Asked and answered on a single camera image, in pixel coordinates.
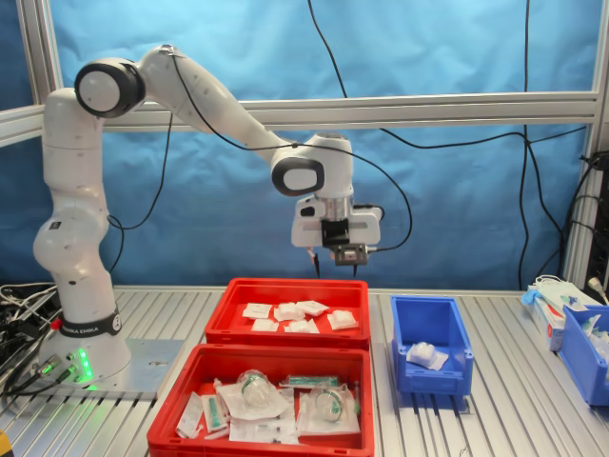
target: wire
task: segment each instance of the wire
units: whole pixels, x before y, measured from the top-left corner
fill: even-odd
[[[336,73],[337,79],[339,81],[339,84],[341,85],[341,91],[343,93],[344,98],[348,98],[346,90],[344,88],[344,83],[343,83],[343,78],[341,77],[341,73],[338,69],[338,65],[336,63],[336,59],[334,58],[334,53],[332,52],[332,49],[330,48],[330,46],[328,45],[327,41],[325,40],[324,34],[322,33],[322,31],[320,30],[319,25],[317,24],[317,19],[315,17],[315,13],[313,11],[313,5],[311,0],[307,0],[308,3],[308,7],[309,10],[311,12],[311,19],[313,20],[313,24],[315,26],[315,29],[317,30],[318,34],[320,35],[320,38],[322,39],[322,41],[324,42],[325,48],[327,49],[328,55],[330,57],[330,60],[332,61],[332,66],[334,67],[334,71]],[[526,2],[526,15],[525,15],[525,32],[524,32],[524,91],[527,92],[528,91],[528,54],[529,54],[529,17],[530,17],[530,0],[527,0]],[[553,138],[559,138],[561,136],[570,134],[570,133],[574,133],[576,131],[580,131],[586,129],[586,127],[580,127],[577,129],[572,129],[563,133],[558,133],[555,135],[551,135],[545,138],[541,138],[538,140],[535,140],[535,143],[538,143],[540,141],[546,141],[546,140],[550,140]],[[539,193],[539,198],[540,198],[540,204],[541,207],[543,209],[543,211],[545,212],[545,214],[548,216],[548,218],[550,219],[550,221],[552,222],[552,224],[554,225],[554,227],[557,229],[557,232],[559,233],[559,237],[560,237],[560,245],[562,246],[564,243],[564,239],[563,239],[563,235],[562,235],[562,230],[560,229],[560,226],[558,225],[558,223],[556,222],[556,220],[554,219],[554,217],[552,217],[552,214],[550,214],[549,210],[547,209],[544,201],[543,201],[543,195],[541,192],[541,180],[540,180],[540,173],[539,173],[539,167],[537,165],[537,160],[535,158],[535,153],[533,152],[533,149],[531,148],[531,143],[528,140],[528,127],[524,126],[524,132],[520,133],[518,131],[511,131],[511,132],[507,132],[507,133],[503,133],[501,135],[495,135],[495,136],[491,136],[488,138],[482,138],[481,140],[474,140],[474,141],[468,141],[468,142],[459,142],[459,143],[446,143],[446,144],[441,144],[441,145],[429,145],[429,146],[424,146],[424,145],[417,145],[415,143],[412,143],[410,141],[405,140],[404,138],[402,138],[400,135],[394,133],[391,130],[388,129],[380,129],[380,131],[392,136],[393,138],[397,139],[398,141],[401,141],[402,143],[410,146],[411,148],[415,148],[415,149],[444,149],[444,148],[455,148],[455,147],[462,147],[462,146],[472,146],[472,145],[478,145],[481,143],[486,143],[489,141],[493,141],[493,140],[497,140],[500,138],[504,138],[507,136],[519,136],[522,138],[522,140],[524,141],[524,160],[522,163],[522,175],[521,175],[521,192],[519,195],[519,205],[521,208],[521,218],[522,218],[522,225],[524,227],[524,235],[525,235],[525,239],[524,239],[524,245],[522,248],[522,253],[521,253],[521,258],[519,261],[519,270],[518,270],[518,276],[519,276],[519,288],[522,288],[521,286],[521,271],[522,271],[522,263],[524,261],[524,255],[526,253],[526,248],[528,246],[528,242],[529,242],[529,231],[528,231],[528,226],[526,225],[526,219],[525,219],[525,215],[524,215],[524,209],[523,209],[523,190],[524,190],[524,178],[525,178],[525,173],[526,173],[526,154],[527,154],[527,150],[528,152],[531,154],[531,160],[533,162],[533,166],[535,169],[535,173],[536,173],[536,177],[537,177],[537,184],[538,184],[538,193]]]
[[[303,148],[318,148],[318,149],[326,149],[326,150],[334,150],[337,152],[341,152],[343,154],[347,154],[350,155],[351,157],[355,157],[356,159],[359,159],[363,162],[366,162],[368,165],[374,167],[375,169],[377,169],[378,171],[380,171],[390,182],[391,184],[393,184],[396,189],[400,192],[400,194],[402,195],[402,198],[404,200],[404,202],[406,203],[406,208],[408,210],[408,232],[406,233],[406,235],[404,236],[404,238],[401,240],[400,243],[398,243],[395,246],[389,247],[389,248],[376,248],[375,251],[376,252],[382,252],[384,250],[391,250],[391,249],[397,249],[399,248],[401,245],[403,245],[406,241],[408,241],[408,238],[410,238],[410,234],[412,233],[412,209],[410,207],[410,202],[408,202],[408,197],[406,196],[406,194],[404,193],[404,191],[402,190],[402,188],[398,185],[398,183],[389,175],[389,173],[387,173],[384,169],[382,169],[381,167],[379,167],[377,164],[375,164],[374,162],[372,162],[371,160],[365,159],[363,158],[361,155],[358,155],[354,152],[349,152],[347,150],[344,149],[339,149],[339,148],[332,148],[330,146],[321,146],[321,145],[306,145],[304,143],[290,143],[287,145],[280,145],[280,146],[270,146],[270,147],[263,147],[263,148],[247,148],[244,146],[239,145],[238,143],[235,143],[234,141],[226,138],[225,136],[223,136],[222,133],[220,133],[218,130],[216,130],[211,124],[209,124],[209,122],[207,121],[207,119],[204,117],[204,115],[199,111],[199,108],[197,107],[197,105],[194,103],[194,100],[192,99],[192,96],[190,95],[190,91],[188,90],[187,84],[184,81],[184,78],[182,77],[182,73],[180,72],[180,69],[178,68],[178,63],[177,60],[175,58],[175,55],[171,56],[173,58],[173,65],[175,67],[176,73],[178,75],[178,78],[180,79],[180,82],[182,83],[182,87],[184,88],[184,91],[187,93],[187,97],[188,100],[190,101],[190,103],[192,104],[192,106],[194,107],[195,111],[197,111],[197,114],[199,115],[199,117],[201,118],[201,120],[205,123],[205,125],[213,132],[216,134],[216,136],[218,136],[219,138],[221,138],[222,140],[224,140],[225,142],[229,143],[230,145],[234,146],[235,148],[241,149],[241,150],[251,150],[251,151],[256,151],[256,150],[270,150],[270,149],[282,149],[282,148],[297,148],[297,147],[303,147]]]
[[[584,127],[579,127],[579,128],[577,128],[577,129],[572,129],[572,130],[564,131],[563,133],[557,133],[556,135],[546,136],[545,138],[540,138],[539,140],[533,140],[533,141],[531,141],[530,143],[531,143],[531,144],[534,144],[534,143],[540,143],[540,142],[542,142],[542,141],[553,140],[553,139],[555,139],[555,138],[560,138],[560,137],[562,137],[562,136],[565,136],[565,135],[570,135],[571,133],[575,133],[576,131],[581,131],[581,130],[585,130],[585,129],[587,129],[587,127],[586,127],[586,126],[584,126]]]
[[[112,267],[108,271],[109,273],[112,273],[114,271],[114,269],[116,268],[116,264],[118,264],[118,261],[121,260],[121,255],[123,255],[123,247],[125,246],[125,229],[123,228],[123,224],[121,224],[121,221],[119,221],[117,217],[109,214],[108,220],[116,221],[118,228],[121,230],[121,247],[119,247],[118,254],[116,254],[116,259],[114,259],[114,263],[112,264]]]
[[[55,382],[53,382],[52,384],[49,384],[46,387],[41,387],[41,388],[39,388],[37,390],[33,390],[31,392],[24,392],[24,391],[20,390],[20,391],[18,391],[16,393],[9,393],[9,395],[12,396],[12,397],[23,397],[23,396],[26,396],[26,395],[37,395],[39,393],[42,393],[42,392],[45,392],[45,391],[49,390],[50,388],[57,387],[60,384],[61,384],[61,381],[55,381]]]
[[[558,274],[560,274],[560,272],[562,270],[562,253],[564,252],[564,244],[565,244],[564,234],[562,232],[562,228],[559,226],[559,223],[556,222],[554,217],[552,217],[552,214],[550,213],[550,211],[548,210],[548,208],[545,205],[545,202],[543,201],[543,191],[541,190],[540,169],[537,165],[537,159],[535,158],[535,154],[533,153],[533,148],[531,147],[531,143],[526,141],[525,145],[528,148],[529,153],[531,154],[531,161],[533,162],[533,169],[535,170],[535,176],[537,178],[537,191],[538,191],[538,196],[540,198],[541,208],[543,209],[543,212],[545,212],[545,215],[548,217],[548,219],[550,219],[550,222],[552,222],[552,225],[556,228],[557,232],[559,233],[560,260],[559,260]]]
[[[148,210],[147,215],[144,217],[144,219],[142,219],[142,221],[139,224],[136,224],[131,227],[124,227],[123,224],[121,223],[121,221],[116,216],[114,216],[112,214],[108,215],[109,224],[111,226],[113,226],[114,228],[121,230],[121,247],[119,248],[118,254],[116,255],[116,259],[114,260],[114,263],[112,264],[112,267],[109,270],[110,273],[112,273],[114,271],[114,269],[116,268],[116,265],[118,264],[118,261],[121,259],[121,255],[123,254],[123,247],[125,246],[125,230],[134,230],[134,229],[141,227],[145,223],[145,221],[148,220],[148,218],[154,211],[154,207],[156,207],[156,202],[159,200],[159,196],[161,195],[161,190],[163,190],[163,185],[165,184],[165,170],[167,168],[167,156],[169,153],[169,140],[171,138],[171,127],[172,126],[173,126],[173,112],[169,116],[169,127],[167,129],[167,141],[165,144],[165,157],[163,159],[163,169],[161,171],[161,183],[159,184],[159,189],[157,190],[156,195],[154,196],[154,200],[152,200],[152,205],[150,205],[150,209]]]
[[[6,284],[4,286],[0,286],[0,298],[2,298],[3,300],[6,300],[9,303],[12,303],[16,306],[18,306],[19,308],[25,308],[27,309],[29,312],[31,312],[34,316],[38,317],[39,319],[42,319],[43,321],[45,321],[47,324],[50,324],[50,321],[41,316],[40,314],[38,314],[38,312],[34,311],[32,308],[30,308],[27,305],[27,302],[33,300],[34,298],[40,297],[41,295],[46,295],[49,292],[56,290],[57,286],[53,286],[51,288],[47,288],[41,292],[36,292],[33,293],[32,295],[30,295],[28,298],[21,300],[21,301],[17,301],[17,300],[13,300],[12,298],[9,298],[7,295],[5,295],[4,293],[2,293],[2,290],[4,288],[28,288],[28,287],[34,287],[34,286],[46,286],[49,284],[53,284],[53,283],[32,283],[32,284],[24,284],[24,285],[15,285],[15,284]],[[17,313],[12,317],[12,320],[16,320],[17,317],[19,315],[19,311],[17,311]]]
[[[38,341],[36,342],[36,347],[34,348],[34,350],[32,352],[30,352],[25,358],[23,358],[19,364],[14,368],[14,370],[12,371],[12,373],[9,375],[9,378],[7,379],[7,382],[4,384],[3,387],[3,391],[2,393],[5,396],[8,395],[14,395],[16,392],[19,391],[19,389],[21,388],[21,386],[23,386],[24,384],[22,384],[21,386],[16,387],[15,389],[11,389],[12,385],[15,383],[15,381],[17,381],[17,379],[19,378],[19,376],[21,375],[21,372],[23,371],[24,367],[26,365],[28,365],[32,359],[38,354],[38,351],[40,350],[40,347],[42,346],[42,343],[45,341],[45,337],[47,336],[47,331],[44,332],[39,338]],[[34,344],[34,341],[36,340],[32,340],[29,343],[29,346]]]
[[[560,252],[560,248],[556,249],[552,255],[550,255],[550,257],[548,257],[548,260],[545,261],[545,263],[541,266],[540,270],[537,272],[537,274],[535,275],[536,278],[539,278],[541,276],[541,273],[543,272],[543,270],[548,266],[548,264],[550,262],[552,262],[552,260],[554,259],[554,257],[556,257]]]
[[[575,201],[578,202],[582,198],[592,198],[593,200],[596,200],[598,202],[601,200],[600,197],[595,197],[594,195],[579,195],[578,198],[575,199]]]
[[[591,230],[592,233],[596,233],[596,230],[594,230],[594,228],[588,226],[587,224],[583,224],[580,221],[571,221],[571,224],[577,224],[578,226],[586,227],[587,229]]]
[[[529,228],[526,225],[526,217],[524,216],[524,204],[522,196],[524,195],[524,177],[526,175],[526,158],[528,156],[528,150],[524,147],[524,158],[522,159],[522,174],[521,174],[521,191],[519,194],[519,205],[521,209],[522,227],[524,228],[524,245],[522,246],[521,259],[518,262],[518,288],[522,290],[522,263],[524,262],[524,254],[526,253],[526,247],[529,244]]]
[[[319,33],[320,38],[322,38],[322,41],[325,44],[327,53],[330,55],[330,59],[332,59],[332,65],[334,66],[334,71],[336,72],[336,76],[339,78],[339,84],[341,85],[341,90],[343,91],[344,98],[348,98],[346,95],[346,90],[344,90],[343,78],[341,77],[339,68],[336,65],[336,60],[334,59],[334,54],[332,53],[330,46],[327,44],[327,41],[325,41],[325,37],[324,37],[324,34],[322,33],[322,31],[320,30],[320,26],[317,25],[317,20],[315,19],[315,12],[313,12],[313,5],[311,4],[311,0],[308,0],[308,9],[309,9],[309,11],[311,11],[311,19],[313,19],[313,24],[315,25],[315,29],[317,29],[317,32]]]
[[[554,257],[556,257],[556,255],[558,253],[560,253],[561,250],[562,250],[562,255],[563,255],[563,258],[564,258],[564,250],[566,249],[566,240],[569,237],[569,232],[570,232],[571,227],[572,227],[573,222],[574,222],[574,221],[572,221],[572,217],[573,217],[573,212],[575,210],[576,203],[579,200],[581,200],[583,197],[598,198],[598,197],[594,197],[593,195],[578,195],[580,193],[581,188],[584,185],[588,175],[590,174],[590,172],[592,171],[592,169],[594,168],[594,165],[596,164],[596,162],[598,160],[599,160],[599,158],[595,157],[595,158],[592,158],[591,160],[588,161],[589,167],[586,169],[586,171],[581,176],[580,181],[578,182],[578,185],[576,186],[576,189],[573,192],[573,197],[571,198],[571,202],[569,203],[569,207],[567,208],[567,212],[566,212],[566,215],[564,217],[564,224],[562,226],[562,236],[563,236],[563,240],[565,240],[565,242],[563,243],[562,247],[559,247],[545,261],[543,266],[540,268],[540,271],[538,272],[537,276],[540,276],[541,272],[545,269],[545,267],[547,267],[547,265],[552,261],[552,259],[554,259]]]

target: plug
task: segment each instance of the plug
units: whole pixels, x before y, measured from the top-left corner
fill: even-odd
[[[590,278],[588,280],[588,287],[594,291],[596,291],[602,299],[605,301],[605,305],[609,305],[609,300],[607,299],[607,294],[605,290],[602,288],[602,284],[600,283],[599,278],[596,276],[594,278]]]
[[[50,373],[61,363],[61,359],[56,355],[52,355],[41,367],[36,371],[41,378],[46,378]]]

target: sterile package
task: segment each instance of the sterile package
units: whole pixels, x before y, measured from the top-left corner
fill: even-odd
[[[594,331],[594,327],[597,324],[597,322],[599,321],[599,319],[600,319],[600,314],[597,314],[595,316],[592,316],[590,319],[588,319],[583,324],[581,324],[581,329],[583,330],[583,332],[586,334],[586,336],[588,338],[590,338],[590,335],[592,335],[592,332]]]
[[[586,311],[586,307],[589,305],[601,305],[572,283],[562,281],[555,276],[540,276],[535,280],[535,287],[545,301],[559,309],[560,312],[562,312],[563,306],[573,311]]]
[[[303,436],[359,433],[355,400],[346,385],[320,386],[301,393],[296,429]]]
[[[288,325],[284,327],[284,331],[287,333],[319,333],[319,329],[313,322],[313,319],[310,319],[308,322],[303,321],[292,321]]]
[[[244,421],[230,421],[230,441],[250,443],[281,443],[298,445],[296,434],[296,413],[294,411],[294,389],[283,388],[279,394],[287,401],[288,407],[277,417]]]
[[[533,317],[535,327],[550,350],[559,351],[562,346],[562,334],[564,333],[564,314],[548,304],[535,286],[529,286],[529,290],[521,297],[521,302],[526,306]]]
[[[256,319],[254,325],[251,326],[251,331],[277,331],[277,328],[279,328],[279,322],[270,319]]]
[[[279,383],[281,387],[294,388],[315,388],[322,384],[329,387],[338,387],[339,378],[337,376],[298,376],[290,374]]]
[[[592,334],[597,338],[600,338],[605,343],[609,343],[609,331],[601,331],[598,328],[595,328],[592,330]]]
[[[590,343],[594,346],[594,349],[597,350],[599,356],[602,357],[607,365],[609,365],[609,343],[604,341],[602,338],[599,338],[595,334],[591,334],[588,336],[590,338]],[[607,370],[607,374],[605,375],[605,380],[609,381],[609,370]]]
[[[327,320],[333,330],[356,328],[358,326],[358,321],[355,320],[351,311],[334,311],[327,315]]]
[[[178,436],[191,439],[199,436],[199,432],[203,429],[203,426],[199,425],[203,410],[203,399],[195,392],[192,392],[188,399],[187,407],[182,413],[180,422],[178,422],[178,427],[175,428]]]
[[[219,386],[216,392],[222,396],[233,419],[268,419],[279,416],[288,407],[275,386],[254,369],[241,374],[237,384]]]
[[[206,416],[207,433],[228,427],[226,414],[216,395],[202,395],[203,413]]]
[[[300,321],[305,318],[305,312],[296,308],[295,303],[281,303],[277,308],[273,309],[275,319],[282,321]]]
[[[302,309],[306,314],[310,314],[315,317],[321,315],[324,311],[329,309],[326,305],[322,305],[321,303],[313,300],[309,300],[307,302],[296,302],[296,308]]]
[[[264,303],[248,303],[243,316],[249,319],[266,319],[271,308],[273,308],[272,305]]]
[[[412,345],[406,353],[406,362],[435,371],[440,370],[447,360],[448,354],[436,350],[434,345],[423,342]]]

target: blue fabric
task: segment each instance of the blue fabric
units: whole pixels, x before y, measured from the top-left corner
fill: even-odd
[[[532,2],[530,90],[589,90],[599,0]],[[350,96],[522,89],[524,0],[496,2],[314,1]],[[64,81],[89,60],[138,60],[173,43],[240,99],[340,96],[306,1],[52,2]],[[531,139],[578,126],[532,126]],[[420,144],[460,142],[521,127],[400,129]],[[305,140],[312,132],[280,132]],[[455,149],[411,149],[378,130],[344,131],[354,151],[384,167],[410,199],[414,228],[402,248],[373,255],[358,277],[371,287],[516,288],[523,243],[518,193],[523,147],[517,137]],[[106,133],[108,206],[123,224],[147,213],[158,188],[163,133]],[[546,206],[561,222],[580,171],[580,131],[534,145]],[[31,255],[50,215],[38,146],[0,154],[0,278],[45,276]],[[15,172],[4,172],[6,167]],[[23,189],[24,169],[40,176]],[[377,170],[356,161],[356,200],[385,208],[382,246],[407,230],[401,195]],[[295,199],[271,185],[254,154],[215,137],[174,133],[166,187],[148,222],[128,232],[113,277],[118,284],[226,284],[235,276],[313,277],[303,249],[290,244]],[[531,162],[525,208],[531,233],[524,264],[532,279],[558,246],[540,210]],[[101,246],[109,266],[120,235]],[[349,278],[322,254],[324,277]]]
[[[31,88],[15,2],[0,2],[0,111],[31,105]]]

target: green led light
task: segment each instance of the green led light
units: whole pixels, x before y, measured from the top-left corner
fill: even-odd
[[[88,362],[87,352],[84,349],[79,349],[78,353],[80,354],[80,361],[83,364],[83,368],[85,369],[85,374],[90,380],[93,378],[93,372],[91,371],[90,363]]]

